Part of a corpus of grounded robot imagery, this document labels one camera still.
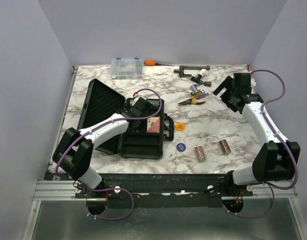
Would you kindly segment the red playing card deck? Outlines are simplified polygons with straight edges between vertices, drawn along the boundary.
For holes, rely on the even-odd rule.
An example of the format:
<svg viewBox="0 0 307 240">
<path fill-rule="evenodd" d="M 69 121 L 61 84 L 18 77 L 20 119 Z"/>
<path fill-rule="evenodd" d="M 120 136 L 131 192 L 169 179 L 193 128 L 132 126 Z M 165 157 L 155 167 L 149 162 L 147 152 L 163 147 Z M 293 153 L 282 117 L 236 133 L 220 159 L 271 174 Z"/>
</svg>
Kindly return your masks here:
<svg viewBox="0 0 307 240">
<path fill-rule="evenodd" d="M 160 125 L 161 118 L 159 116 L 150 117 L 146 120 L 146 132 L 159 134 L 160 133 Z"/>
</svg>

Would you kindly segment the peach blue poker chip stack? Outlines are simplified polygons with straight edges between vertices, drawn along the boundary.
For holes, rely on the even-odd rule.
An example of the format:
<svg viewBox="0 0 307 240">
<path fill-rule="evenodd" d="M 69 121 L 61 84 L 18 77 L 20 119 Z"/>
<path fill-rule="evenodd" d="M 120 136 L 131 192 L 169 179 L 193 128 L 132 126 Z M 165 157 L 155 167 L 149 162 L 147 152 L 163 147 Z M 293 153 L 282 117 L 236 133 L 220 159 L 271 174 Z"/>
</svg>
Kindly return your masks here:
<svg viewBox="0 0 307 240">
<path fill-rule="evenodd" d="M 206 156 L 204 154 L 204 150 L 202 146 L 197 146 L 194 148 L 196 158 L 199 162 L 203 162 L 206 160 Z"/>
</svg>

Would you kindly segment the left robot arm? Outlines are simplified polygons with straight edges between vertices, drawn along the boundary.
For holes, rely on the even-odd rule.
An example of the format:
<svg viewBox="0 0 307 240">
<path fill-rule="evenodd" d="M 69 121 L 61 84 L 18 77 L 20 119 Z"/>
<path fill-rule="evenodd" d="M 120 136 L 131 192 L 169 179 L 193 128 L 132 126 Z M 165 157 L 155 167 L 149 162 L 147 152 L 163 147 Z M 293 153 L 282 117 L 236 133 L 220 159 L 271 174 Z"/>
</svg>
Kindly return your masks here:
<svg viewBox="0 0 307 240">
<path fill-rule="evenodd" d="M 67 129 L 52 156 L 56 163 L 55 173 L 62 169 L 72 179 L 85 184 L 92 197 L 100 197 L 105 186 L 102 177 L 91 167 L 93 151 L 109 139 L 125 133 L 138 121 L 147 119 L 151 107 L 148 100 L 137 97 L 130 107 L 119 109 L 108 119 L 91 127 Z"/>
</svg>

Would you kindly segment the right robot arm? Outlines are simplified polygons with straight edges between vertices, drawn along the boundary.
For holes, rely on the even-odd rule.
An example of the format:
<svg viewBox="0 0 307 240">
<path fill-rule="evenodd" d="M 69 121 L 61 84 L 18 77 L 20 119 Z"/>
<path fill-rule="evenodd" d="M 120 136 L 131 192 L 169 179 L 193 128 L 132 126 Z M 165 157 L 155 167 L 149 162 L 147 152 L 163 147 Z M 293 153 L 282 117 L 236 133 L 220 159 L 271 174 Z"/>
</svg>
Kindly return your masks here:
<svg viewBox="0 0 307 240">
<path fill-rule="evenodd" d="M 300 145 L 279 131 L 266 110 L 267 102 L 252 93 L 251 80 L 251 73 L 234 73 L 213 91 L 216 96 L 224 90 L 220 95 L 222 102 L 247 119 L 262 145 L 251 166 L 226 174 L 223 189 L 229 196 L 239 193 L 242 185 L 268 183 L 272 186 L 274 181 L 293 180 L 291 189 L 299 178 Z"/>
</svg>

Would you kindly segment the green chip stack in case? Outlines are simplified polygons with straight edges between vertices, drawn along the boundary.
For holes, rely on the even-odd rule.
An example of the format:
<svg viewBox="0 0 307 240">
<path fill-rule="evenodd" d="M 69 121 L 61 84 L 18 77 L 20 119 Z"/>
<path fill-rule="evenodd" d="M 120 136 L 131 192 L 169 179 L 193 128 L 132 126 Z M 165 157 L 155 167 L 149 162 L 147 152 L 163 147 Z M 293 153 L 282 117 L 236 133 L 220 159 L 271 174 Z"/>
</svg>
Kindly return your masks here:
<svg viewBox="0 0 307 240">
<path fill-rule="evenodd" d="M 148 100 L 148 102 L 152 105 L 153 108 L 159 108 L 160 107 L 160 101 L 159 100 Z"/>
</svg>

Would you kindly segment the black white cylinder tool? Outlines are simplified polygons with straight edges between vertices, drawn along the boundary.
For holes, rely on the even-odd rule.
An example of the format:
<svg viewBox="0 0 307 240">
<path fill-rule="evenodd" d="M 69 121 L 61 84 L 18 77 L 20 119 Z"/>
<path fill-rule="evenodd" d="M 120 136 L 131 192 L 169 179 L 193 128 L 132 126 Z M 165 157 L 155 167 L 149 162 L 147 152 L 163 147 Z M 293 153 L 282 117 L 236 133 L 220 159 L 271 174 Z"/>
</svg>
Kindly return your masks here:
<svg viewBox="0 0 307 240">
<path fill-rule="evenodd" d="M 192 76 L 190 78 L 191 81 L 193 81 L 196 84 L 204 85 L 206 87 L 211 87 L 212 82 L 211 81 L 203 81 L 202 78 L 208 73 L 206 69 L 201 69 L 197 76 Z"/>
</svg>

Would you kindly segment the chrome metal fitting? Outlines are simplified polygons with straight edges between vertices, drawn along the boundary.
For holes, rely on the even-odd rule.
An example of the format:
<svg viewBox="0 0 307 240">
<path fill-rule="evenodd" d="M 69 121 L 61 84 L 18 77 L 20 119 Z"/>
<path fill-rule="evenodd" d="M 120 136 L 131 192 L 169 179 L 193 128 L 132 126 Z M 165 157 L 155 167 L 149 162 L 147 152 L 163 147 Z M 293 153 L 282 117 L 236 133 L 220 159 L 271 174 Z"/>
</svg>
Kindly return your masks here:
<svg viewBox="0 0 307 240">
<path fill-rule="evenodd" d="M 197 84 L 193 84 L 190 86 L 190 89 L 191 89 L 191 96 L 195 96 L 195 95 L 198 95 L 198 94 L 204 94 L 205 91 L 203 89 L 198 89 L 198 85 Z"/>
</svg>

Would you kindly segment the black foam-lined poker case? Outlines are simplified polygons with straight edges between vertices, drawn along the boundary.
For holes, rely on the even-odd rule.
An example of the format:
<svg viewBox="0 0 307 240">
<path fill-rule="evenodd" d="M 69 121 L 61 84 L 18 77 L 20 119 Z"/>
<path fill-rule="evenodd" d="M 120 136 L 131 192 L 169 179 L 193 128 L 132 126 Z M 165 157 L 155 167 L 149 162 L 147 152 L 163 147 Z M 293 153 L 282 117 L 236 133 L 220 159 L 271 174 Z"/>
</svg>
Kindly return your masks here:
<svg viewBox="0 0 307 240">
<path fill-rule="evenodd" d="M 82 107 L 77 129 L 91 127 L 108 119 L 112 114 L 125 107 L 128 99 L 97 79 L 88 84 L 87 94 Z M 147 133 L 147 119 L 142 120 L 136 129 L 127 130 L 99 145 L 96 150 L 107 154 L 119 154 L 124 158 L 160 159 L 163 156 L 164 141 L 174 139 L 174 121 L 164 112 L 160 117 L 160 133 Z"/>
</svg>

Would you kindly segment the clear plastic organizer box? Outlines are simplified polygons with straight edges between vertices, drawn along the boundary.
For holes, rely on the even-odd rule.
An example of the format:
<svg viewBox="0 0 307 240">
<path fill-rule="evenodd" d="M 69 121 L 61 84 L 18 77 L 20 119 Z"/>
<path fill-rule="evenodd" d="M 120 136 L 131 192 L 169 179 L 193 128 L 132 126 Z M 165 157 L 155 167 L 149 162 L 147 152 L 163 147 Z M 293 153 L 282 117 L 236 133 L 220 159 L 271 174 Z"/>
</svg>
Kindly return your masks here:
<svg viewBox="0 0 307 240">
<path fill-rule="evenodd" d="M 112 79 L 138 79 L 143 76 L 144 61 L 141 58 L 115 58 L 111 61 Z"/>
</svg>

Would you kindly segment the orange big blind button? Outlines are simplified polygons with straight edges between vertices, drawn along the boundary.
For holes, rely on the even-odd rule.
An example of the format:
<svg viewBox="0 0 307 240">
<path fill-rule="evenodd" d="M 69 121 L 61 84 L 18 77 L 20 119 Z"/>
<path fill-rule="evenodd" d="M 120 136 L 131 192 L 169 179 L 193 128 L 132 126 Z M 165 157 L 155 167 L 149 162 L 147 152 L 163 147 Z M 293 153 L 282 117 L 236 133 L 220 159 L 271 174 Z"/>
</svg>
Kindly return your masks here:
<svg viewBox="0 0 307 240">
<path fill-rule="evenodd" d="M 183 123 L 179 122 L 176 124 L 175 128 L 177 131 L 182 132 L 186 129 L 186 126 Z"/>
</svg>

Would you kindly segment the black metal clamp tool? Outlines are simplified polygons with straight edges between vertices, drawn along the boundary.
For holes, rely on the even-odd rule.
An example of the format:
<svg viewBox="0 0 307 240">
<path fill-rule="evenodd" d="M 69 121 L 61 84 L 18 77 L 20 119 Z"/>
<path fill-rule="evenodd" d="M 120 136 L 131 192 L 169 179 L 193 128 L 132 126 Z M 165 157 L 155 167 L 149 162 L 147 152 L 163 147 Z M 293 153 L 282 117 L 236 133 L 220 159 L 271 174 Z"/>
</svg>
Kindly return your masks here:
<svg viewBox="0 0 307 240">
<path fill-rule="evenodd" d="M 179 69 L 174 69 L 173 72 L 178 74 L 180 78 L 191 77 L 191 74 L 186 74 L 185 71 L 200 71 L 200 70 L 210 70 L 209 65 L 201 66 L 201 65 L 180 65 Z"/>
</svg>

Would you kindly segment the orange black poker chip stack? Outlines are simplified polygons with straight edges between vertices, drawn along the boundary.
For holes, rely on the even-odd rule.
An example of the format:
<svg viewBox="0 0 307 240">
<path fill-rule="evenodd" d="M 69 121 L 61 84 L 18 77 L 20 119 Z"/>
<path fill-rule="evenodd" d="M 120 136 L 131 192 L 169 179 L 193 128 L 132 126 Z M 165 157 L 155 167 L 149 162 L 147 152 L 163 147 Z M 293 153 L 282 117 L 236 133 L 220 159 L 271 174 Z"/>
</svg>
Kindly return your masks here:
<svg viewBox="0 0 307 240">
<path fill-rule="evenodd" d="M 223 155 L 228 155 L 231 153 L 231 149 L 226 139 L 222 139 L 218 143 Z"/>
</svg>

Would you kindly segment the blue small blind button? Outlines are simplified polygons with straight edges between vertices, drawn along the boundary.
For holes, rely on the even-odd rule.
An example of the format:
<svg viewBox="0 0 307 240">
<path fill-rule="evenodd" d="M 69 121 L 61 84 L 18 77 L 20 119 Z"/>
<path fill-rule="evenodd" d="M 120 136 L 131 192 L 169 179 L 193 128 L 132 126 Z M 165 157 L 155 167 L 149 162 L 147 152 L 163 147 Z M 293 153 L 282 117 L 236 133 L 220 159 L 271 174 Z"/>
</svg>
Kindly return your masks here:
<svg viewBox="0 0 307 240">
<path fill-rule="evenodd" d="M 176 145 L 176 149 L 177 149 L 177 151 L 179 151 L 179 152 L 184 152 L 185 150 L 186 150 L 186 145 L 184 144 L 184 143 L 178 143 L 177 145 Z"/>
</svg>

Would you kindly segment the yellow handled needle-nose pliers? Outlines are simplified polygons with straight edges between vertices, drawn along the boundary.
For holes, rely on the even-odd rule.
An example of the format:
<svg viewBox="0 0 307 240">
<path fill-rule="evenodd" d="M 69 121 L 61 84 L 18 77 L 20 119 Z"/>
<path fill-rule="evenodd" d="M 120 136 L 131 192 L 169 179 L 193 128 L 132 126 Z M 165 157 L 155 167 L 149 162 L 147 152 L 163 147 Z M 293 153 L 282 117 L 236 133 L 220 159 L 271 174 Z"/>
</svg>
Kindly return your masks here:
<svg viewBox="0 0 307 240">
<path fill-rule="evenodd" d="M 199 93 L 196 95 L 191 96 L 189 99 L 179 102 L 177 105 L 178 106 L 185 106 L 185 105 L 203 105 L 206 103 L 205 100 L 199 101 L 199 97 L 201 97 L 203 94 Z"/>
</svg>

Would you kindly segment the orange handled screwdriver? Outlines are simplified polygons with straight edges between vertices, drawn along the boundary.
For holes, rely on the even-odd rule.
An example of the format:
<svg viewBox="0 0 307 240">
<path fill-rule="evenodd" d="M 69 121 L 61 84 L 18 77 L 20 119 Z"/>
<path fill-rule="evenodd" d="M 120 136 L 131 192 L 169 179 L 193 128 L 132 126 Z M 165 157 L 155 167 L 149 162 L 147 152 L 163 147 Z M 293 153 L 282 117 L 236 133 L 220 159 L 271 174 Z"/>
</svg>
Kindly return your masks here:
<svg viewBox="0 0 307 240">
<path fill-rule="evenodd" d="M 158 62 L 149 61 L 149 60 L 144 61 L 144 65 L 147 66 L 147 67 L 154 67 L 154 66 L 173 66 L 172 64 L 158 63 Z"/>
</svg>

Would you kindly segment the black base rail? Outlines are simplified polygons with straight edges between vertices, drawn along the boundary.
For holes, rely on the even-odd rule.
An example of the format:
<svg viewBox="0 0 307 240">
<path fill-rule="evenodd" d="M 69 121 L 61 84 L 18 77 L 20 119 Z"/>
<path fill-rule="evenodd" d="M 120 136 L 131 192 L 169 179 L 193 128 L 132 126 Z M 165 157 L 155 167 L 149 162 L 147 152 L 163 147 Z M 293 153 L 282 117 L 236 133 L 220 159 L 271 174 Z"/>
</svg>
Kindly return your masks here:
<svg viewBox="0 0 307 240">
<path fill-rule="evenodd" d="M 131 174 L 103 173 L 95 192 L 68 176 L 47 172 L 47 190 L 54 201 L 84 201 L 93 212 L 134 208 L 220 208 L 223 202 L 252 196 L 245 185 L 227 185 L 224 174 Z"/>
</svg>

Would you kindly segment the aluminium extrusion frame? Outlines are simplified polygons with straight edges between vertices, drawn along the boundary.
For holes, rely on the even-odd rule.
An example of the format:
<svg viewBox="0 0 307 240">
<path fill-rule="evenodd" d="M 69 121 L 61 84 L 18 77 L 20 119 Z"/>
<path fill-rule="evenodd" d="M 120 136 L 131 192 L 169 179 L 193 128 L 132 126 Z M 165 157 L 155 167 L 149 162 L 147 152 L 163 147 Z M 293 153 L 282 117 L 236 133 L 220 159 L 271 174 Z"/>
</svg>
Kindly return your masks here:
<svg viewBox="0 0 307 240">
<path fill-rule="evenodd" d="M 73 186 L 73 181 L 38 181 L 34 190 L 22 239 L 32 239 L 42 202 L 74 201 L 75 196 L 76 193 Z"/>
</svg>

